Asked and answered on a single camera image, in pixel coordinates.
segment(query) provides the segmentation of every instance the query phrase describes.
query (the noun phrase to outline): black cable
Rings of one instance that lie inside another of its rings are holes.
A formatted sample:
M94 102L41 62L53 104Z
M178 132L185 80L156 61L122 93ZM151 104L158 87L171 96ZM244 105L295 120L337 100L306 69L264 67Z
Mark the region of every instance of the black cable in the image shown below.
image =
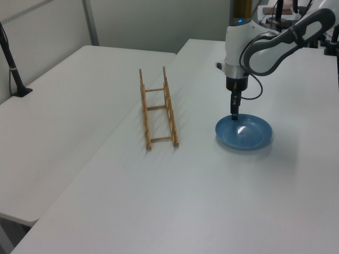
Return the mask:
M278 1L275 3L275 5L274 5L274 7L273 7L270 29L272 29L272 24L273 24L273 14L274 14L274 9L275 9L275 7L276 7L277 4L278 4Z
M11 70L10 70L10 94L11 94L11 96L13 96L13 94L12 94L12 88L11 88Z
M272 13L274 13L274 8L275 8L275 6L277 5L277 3L278 3L278 1L275 3L275 5L270 9L270 11L269 12L271 12L272 11ZM262 24L263 23L263 20L264 20L264 18L267 16L267 14L265 14L265 16L261 19L261 21L259 22L259 24Z
M7 45L8 45L8 38L7 38L7 34L5 32L5 29L3 28L2 24L0 23L0 29L1 31L3 32L3 34L5 35L5 39L6 39L6 42L7 42Z
M244 50L243 50L243 52L241 53L240 58L239 58L239 65L240 65L240 67L242 67L242 69L243 69L244 71L246 71L247 73L249 73L249 74L250 74L250 75L251 75L251 76L259 83L259 85L260 85L260 93L259 93L258 96L253 97L253 98L245 98L245 97L242 97L242 99L245 99L245 100L247 100L247 101L252 101L252 100L254 100L254 99L258 99L258 98L263 94L263 92L264 92L264 88L263 88L263 85L261 84L260 80L259 80L257 77L255 77L252 73L250 73L250 72L245 68L245 66L242 65L242 57L243 57L243 54L244 54L245 50L248 48L248 46L249 46L253 41L254 41L254 39L251 40L251 41L246 45L246 47L244 48Z

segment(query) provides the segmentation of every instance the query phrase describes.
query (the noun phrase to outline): wooden rod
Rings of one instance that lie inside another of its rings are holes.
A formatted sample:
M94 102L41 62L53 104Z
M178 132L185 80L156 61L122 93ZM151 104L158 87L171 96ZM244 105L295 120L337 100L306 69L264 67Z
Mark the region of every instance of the wooden rod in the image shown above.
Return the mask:
M157 88L157 89L149 89L149 90L146 90L145 92L156 92L156 91L163 91L164 89L163 88Z
M154 106L154 107L148 107L147 110L151 111L151 110L160 110L162 108L166 108L166 105L162 105L162 106Z
M163 73L164 73L164 79L166 77L166 69L165 69L165 66L163 66Z
M172 139L172 137L163 137L163 138L155 138L155 139L151 139L150 141L152 142L152 143L154 143L154 142L157 142L157 141L165 141L165 140L171 140Z

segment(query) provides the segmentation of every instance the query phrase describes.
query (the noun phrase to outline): white tabletop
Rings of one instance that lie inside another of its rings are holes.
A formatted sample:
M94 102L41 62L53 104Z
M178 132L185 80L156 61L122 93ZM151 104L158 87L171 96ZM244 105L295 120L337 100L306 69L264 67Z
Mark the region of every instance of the white tabletop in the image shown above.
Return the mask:
M175 54L86 46L0 106L0 217L33 225Z
M139 102L13 254L337 253L336 58L301 49L260 77L262 97L240 111L267 120L274 138L237 151L215 135L229 115L226 77L215 67L224 48L190 40L166 69L178 148L159 142L146 151ZM258 91L250 79L244 96ZM149 118L151 136L162 136L165 112Z

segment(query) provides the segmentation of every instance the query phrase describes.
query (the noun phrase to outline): blue bowl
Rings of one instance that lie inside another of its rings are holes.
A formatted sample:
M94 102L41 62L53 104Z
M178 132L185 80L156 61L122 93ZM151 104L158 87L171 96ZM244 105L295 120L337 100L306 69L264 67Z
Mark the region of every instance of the blue bowl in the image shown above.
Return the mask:
M272 128L263 119L239 114L238 120L231 115L220 119L216 125L218 139L225 145L239 150L255 150L271 142Z

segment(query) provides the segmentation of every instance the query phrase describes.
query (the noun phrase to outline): white robot link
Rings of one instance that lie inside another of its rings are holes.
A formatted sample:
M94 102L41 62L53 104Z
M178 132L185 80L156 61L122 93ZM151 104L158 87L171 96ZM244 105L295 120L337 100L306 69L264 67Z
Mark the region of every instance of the white robot link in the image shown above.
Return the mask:
M279 33L252 20L233 22L226 32L226 57L223 69L226 88L231 91L232 120L238 119L242 91L248 76L273 73L287 56L339 25L338 0L314 0L306 15Z

